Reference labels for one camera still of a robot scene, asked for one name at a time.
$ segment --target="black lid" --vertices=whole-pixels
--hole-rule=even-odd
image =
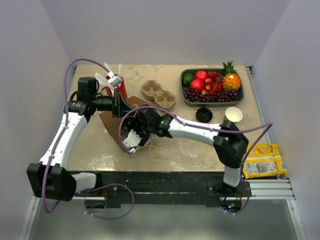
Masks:
[[[208,123],[211,121],[213,115],[208,108],[201,107],[196,111],[195,117],[200,123]]]

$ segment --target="beige table surface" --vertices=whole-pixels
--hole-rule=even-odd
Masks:
[[[114,73],[117,65],[110,65]],[[222,68],[220,65],[122,65],[122,76],[125,81],[128,97],[137,96],[143,100],[141,85],[148,80],[156,80],[164,90],[176,95],[176,105],[172,109],[175,115],[196,120],[196,107],[185,105],[180,90],[180,74],[190,68]],[[261,125],[256,102],[244,66],[235,68],[244,87],[244,100],[237,105],[243,112],[243,119],[237,124],[241,130]],[[97,65],[78,65],[71,93],[77,90],[80,77],[93,77],[95,72],[105,74]],[[222,123],[226,107],[212,107],[213,118],[210,123]],[[80,135],[69,162],[69,170],[83,171],[223,171],[224,166],[219,161],[213,147],[201,142],[182,138],[157,138],[154,147],[143,147],[135,154],[123,153],[108,134],[96,112],[89,124]],[[259,136],[261,130],[246,133],[250,143]]]

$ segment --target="yellow snack bag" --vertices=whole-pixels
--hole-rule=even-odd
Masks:
[[[249,153],[244,166],[243,174],[246,179],[288,175],[286,165],[280,155],[278,145],[273,144],[257,144]]]

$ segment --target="paper cup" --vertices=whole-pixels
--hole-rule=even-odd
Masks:
[[[243,117],[244,117],[244,115],[242,114],[242,111],[239,108],[231,106],[225,110],[223,120],[229,120],[229,121],[233,122],[234,124],[236,124],[236,123],[240,122]]]

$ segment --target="pineapple crown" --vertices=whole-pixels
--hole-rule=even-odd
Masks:
[[[225,70],[225,75],[227,74],[238,74],[237,70],[234,70],[235,65],[233,64],[234,61],[227,61],[226,63],[223,62],[223,68]]]

